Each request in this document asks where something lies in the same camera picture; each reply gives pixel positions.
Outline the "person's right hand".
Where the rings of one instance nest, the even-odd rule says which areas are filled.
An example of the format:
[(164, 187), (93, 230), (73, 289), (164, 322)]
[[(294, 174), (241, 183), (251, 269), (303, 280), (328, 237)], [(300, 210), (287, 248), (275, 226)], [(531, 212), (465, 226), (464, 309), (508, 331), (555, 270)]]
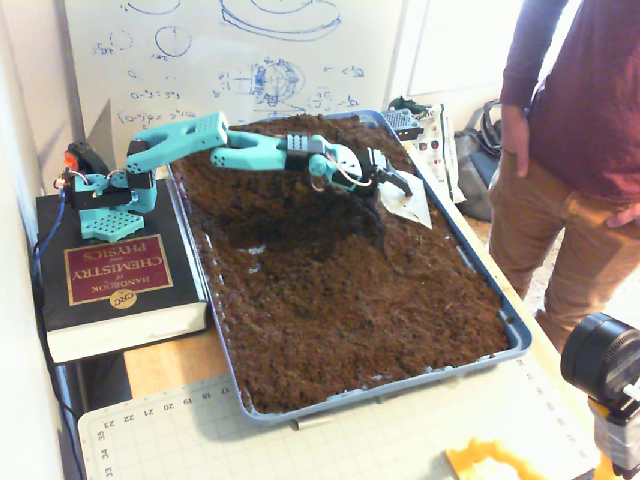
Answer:
[(517, 175), (524, 178), (529, 168), (530, 130), (525, 110), (516, 105), (501, 107), (502, 148), (516, 157)]

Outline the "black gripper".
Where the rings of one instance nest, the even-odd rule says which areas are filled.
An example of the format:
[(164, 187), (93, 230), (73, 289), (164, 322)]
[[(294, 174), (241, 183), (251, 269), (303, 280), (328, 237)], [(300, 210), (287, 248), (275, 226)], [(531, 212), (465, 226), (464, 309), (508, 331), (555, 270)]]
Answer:
[(408, 172), (386, 168), (386, 157), (371, 147), (360, 150), (356, 158), (361, 167), (360, 179), (353, 182), (356, 188), (378, 185), (380, 200), (387, 211), (432, 228), (422, 179)]

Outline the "person's left hand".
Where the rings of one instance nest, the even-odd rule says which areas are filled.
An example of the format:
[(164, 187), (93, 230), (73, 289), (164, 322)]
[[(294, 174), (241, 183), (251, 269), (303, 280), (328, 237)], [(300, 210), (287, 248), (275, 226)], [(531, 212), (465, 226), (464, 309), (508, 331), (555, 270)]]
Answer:
[(626, 209), (614, 214), (607, 221), (606, 225), (610, 228), (620, 228), (632, 223), (639, 224), (640, 204), (634, 203)]

